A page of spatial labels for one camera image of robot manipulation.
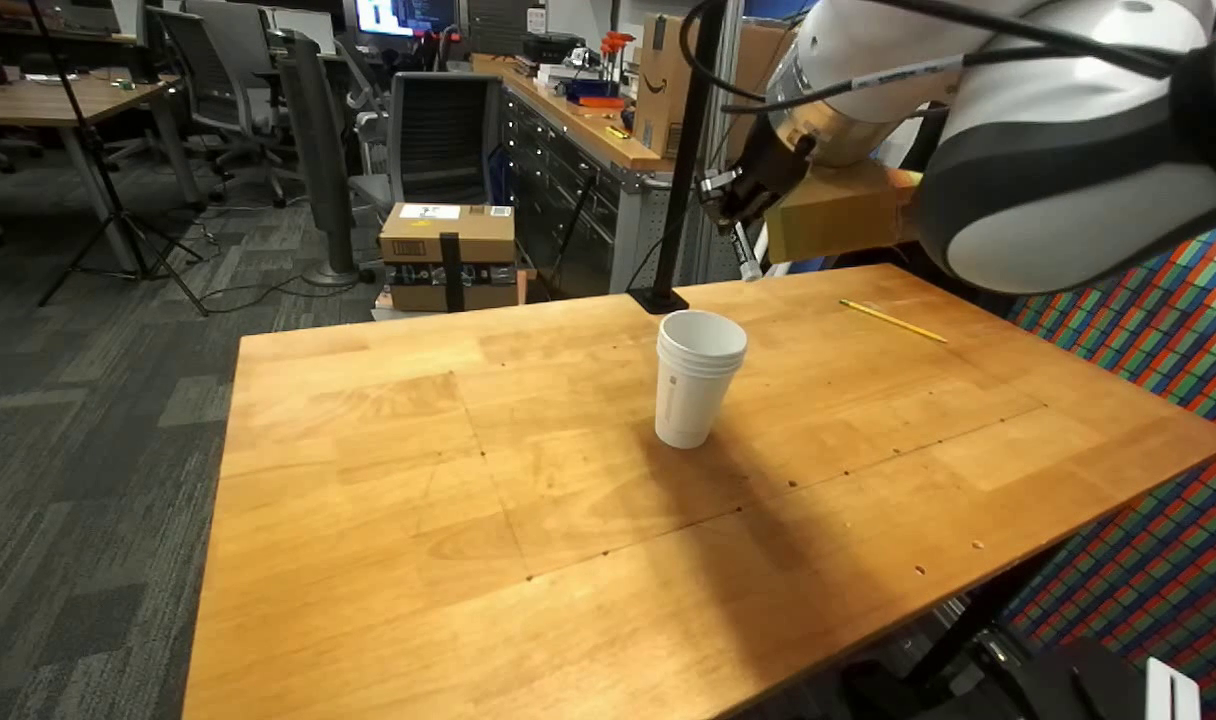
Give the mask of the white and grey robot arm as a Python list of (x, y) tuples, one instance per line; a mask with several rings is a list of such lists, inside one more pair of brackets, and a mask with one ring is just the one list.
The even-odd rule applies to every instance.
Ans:
[(966, 283), (1079, 289), (1216, 222), (1216, 0), (822, 0), (747, 163), (787, 191), (926, 107), (913, 222)]

